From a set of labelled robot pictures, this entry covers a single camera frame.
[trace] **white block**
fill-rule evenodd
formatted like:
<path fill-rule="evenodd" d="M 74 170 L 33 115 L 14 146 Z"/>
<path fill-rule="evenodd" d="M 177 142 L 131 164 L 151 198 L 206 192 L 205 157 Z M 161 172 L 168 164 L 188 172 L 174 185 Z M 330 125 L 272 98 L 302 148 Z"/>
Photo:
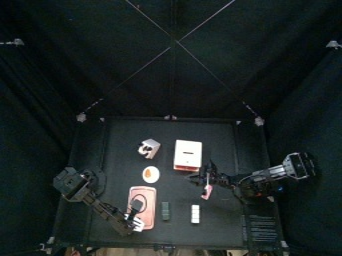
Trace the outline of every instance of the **white block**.
<path fill-rule="evenodd" d="M 201 219 L 201 208 L 200 205 L 193 205 L 192 206 L 192 223 L 200 224 L 200 219 Z"/>

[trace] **orange plate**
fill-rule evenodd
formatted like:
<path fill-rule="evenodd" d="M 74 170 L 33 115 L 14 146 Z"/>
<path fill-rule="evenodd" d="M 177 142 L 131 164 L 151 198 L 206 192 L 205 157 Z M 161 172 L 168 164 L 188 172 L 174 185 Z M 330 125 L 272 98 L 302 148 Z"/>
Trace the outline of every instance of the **orange plate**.
<path fill-rule="evenodd" d="M 138 199 L 143 202 L 142 213 L 137 214 L 137 217 L 145 222 L 145 230 L 153 229 L 155 225 L 155 198 L 157 190 L 153 187 L 139 186 L 131 187 L 129 196 L 129 210 L 131 211 L 131 201 Z"/>

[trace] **black fabric wall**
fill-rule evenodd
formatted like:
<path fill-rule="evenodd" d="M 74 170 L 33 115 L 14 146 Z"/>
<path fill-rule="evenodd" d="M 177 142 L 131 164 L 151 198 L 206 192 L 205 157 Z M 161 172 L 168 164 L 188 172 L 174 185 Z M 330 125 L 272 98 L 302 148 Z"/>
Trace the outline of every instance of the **black fabric wall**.
<path fill-rule="evenodd" d="M 13 255 L 51 235 L 53 178 L 67 164 L 75 122 L 30 56 L 17 47 L 0 51 L 0 254 Z"/>
<path fill-rule="evenodd" d="M 306 151 L 317 163 L 317 177 L 289 183 L 281 201 L 288 242 L 301 255 L 342 253 L 341 69 L 342 51 L 332 50 L 268 124 L 273 162 Z"/>
<path fill-rule="evenodd" d="M 288 239 L 341 254 L 341 17 L 341 0 L 0 1 L 0 42 L 26 43 L 0 45 L 0 252 L 47 239 L 75 115 L 105 99 L 89 114 L 254 118 L 245 100 L 273 163 L 318 158 L 282 199 Z"/>

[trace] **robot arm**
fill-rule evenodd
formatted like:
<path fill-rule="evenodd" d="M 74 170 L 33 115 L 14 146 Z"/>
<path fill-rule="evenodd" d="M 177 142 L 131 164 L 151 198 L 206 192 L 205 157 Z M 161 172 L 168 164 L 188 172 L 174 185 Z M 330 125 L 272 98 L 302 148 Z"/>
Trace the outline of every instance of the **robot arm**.
<path fill-rule="evenodd" d="M 119 208 L 103 203 L 97 199 L 93 190 L 93 180 L 95 177 L 86 173 L 81 174 L 73 167 L 66 167 L 54 179 L 54 187 L 61 191 L 69 202 L 85 202 L 101 217 L 110 222 L 114 229 L 122 236 L 133 234 L 133 231 L 142 231 L 145 223 L 135 217 L 141 211 L 142 202 L 135 200 L 131 204 L 131 214 L 125 214 Z"/>
<path fill-rule="evenodd" d="M 254 182 L 260 182 L 266 179 L 276 181 L 284 178 L 302 180 L 314 175 L 314 164 L 308 153 L 293 153 L 286 156 L 281 165 L 253 172 L 250 178 Z"/>
<path fill-rule="evenodd" d="M 192 174 L 186 178 L 197 185 L 208 183 L 230 188 L 240 194 L 240 199 L 244 199 L 270 196 L 281 179 L 302 180 L 314 175 L 314 164 L 308 153 L 292 153 L 281 165 L 256 171 L 244 178 L 218 173 L 213 161 L 206 165 L 204 174 Z"/>

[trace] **plate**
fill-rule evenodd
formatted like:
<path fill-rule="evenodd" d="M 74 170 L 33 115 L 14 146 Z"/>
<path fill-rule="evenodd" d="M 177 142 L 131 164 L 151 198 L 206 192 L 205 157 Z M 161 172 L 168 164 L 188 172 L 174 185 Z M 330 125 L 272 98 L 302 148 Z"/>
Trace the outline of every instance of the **plate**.
<path fill-rule="evenodd" d="M 145 230 L 153 229 L 155 225 L 155 198 L 155 188 L 146 186 L 131 187 L 127 212 L 131 212 L 131 201 L 134 199 L 138 199 L 143 202 L 143 206 L 141 212 L 137 214 L 137 217 L 141 218 L 145 222 Z"/>
<path fill-rule="evenodd" d="M 143 179 L 147 183 L 155 183 L 159 180 L 159 170 L 154 166 L 149 166 L 143 170 Z"/>

